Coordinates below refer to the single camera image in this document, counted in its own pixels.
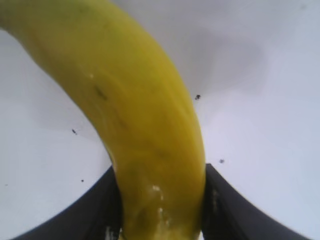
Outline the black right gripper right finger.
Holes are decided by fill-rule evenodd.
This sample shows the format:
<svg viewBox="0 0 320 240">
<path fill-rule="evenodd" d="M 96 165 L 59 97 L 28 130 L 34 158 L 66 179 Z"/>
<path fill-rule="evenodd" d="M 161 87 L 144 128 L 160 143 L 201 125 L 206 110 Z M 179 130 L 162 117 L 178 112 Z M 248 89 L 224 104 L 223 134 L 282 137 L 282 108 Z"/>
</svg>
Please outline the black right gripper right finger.
<svg viewBox="0 0 320 240">
<path fill-rule="evenodd" d="M 205 166 L 201 233 L 204 240 L 307 240 L 243 197 L 212 166 Z"/>
</svg>

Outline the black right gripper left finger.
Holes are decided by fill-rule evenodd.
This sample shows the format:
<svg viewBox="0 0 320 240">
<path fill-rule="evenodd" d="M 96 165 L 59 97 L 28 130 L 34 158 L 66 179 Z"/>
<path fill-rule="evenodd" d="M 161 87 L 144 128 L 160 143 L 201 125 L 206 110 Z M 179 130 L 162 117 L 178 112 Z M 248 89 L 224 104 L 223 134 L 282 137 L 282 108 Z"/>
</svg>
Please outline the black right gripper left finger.
<svg viewBox="0 0 320 240">
<path fill-rule="evenodd" d="M 14 240 L 119 240 L 122 207 L 113 167 L 73 204 Z"/>
</svg>

